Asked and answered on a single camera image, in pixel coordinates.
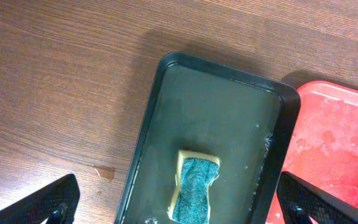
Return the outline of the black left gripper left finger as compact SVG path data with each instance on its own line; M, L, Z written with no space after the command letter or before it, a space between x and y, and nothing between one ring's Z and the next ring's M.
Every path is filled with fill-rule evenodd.
M0 223L72 224L80 199L74 174L67 174L0 210Z

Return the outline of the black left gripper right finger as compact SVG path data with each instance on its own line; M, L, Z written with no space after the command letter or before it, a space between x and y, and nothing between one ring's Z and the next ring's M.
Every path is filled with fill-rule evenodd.
M290 172L280 174L276 193L285 224L358 224L358 208Z

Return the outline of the green and yellow sponge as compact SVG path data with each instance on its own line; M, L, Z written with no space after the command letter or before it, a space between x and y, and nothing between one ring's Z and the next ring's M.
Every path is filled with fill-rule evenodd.
M181 224L208 224L209 187L219 177L220 158L195 151L178 152L175 190L168 217Z

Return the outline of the red serving tray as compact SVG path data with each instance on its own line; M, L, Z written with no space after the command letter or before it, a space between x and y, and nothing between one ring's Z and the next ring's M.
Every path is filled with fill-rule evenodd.
M358 208L358 91L315 81L298 93L301 109L282 172ZM277 193L267 223L285 223Z

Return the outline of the black water tray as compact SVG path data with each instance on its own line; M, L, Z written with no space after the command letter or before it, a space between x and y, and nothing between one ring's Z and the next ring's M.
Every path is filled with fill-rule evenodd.
M179 152L219 158L211 223L265 223L300 111L291 86L181 52L164 56L116 223L169 223Z

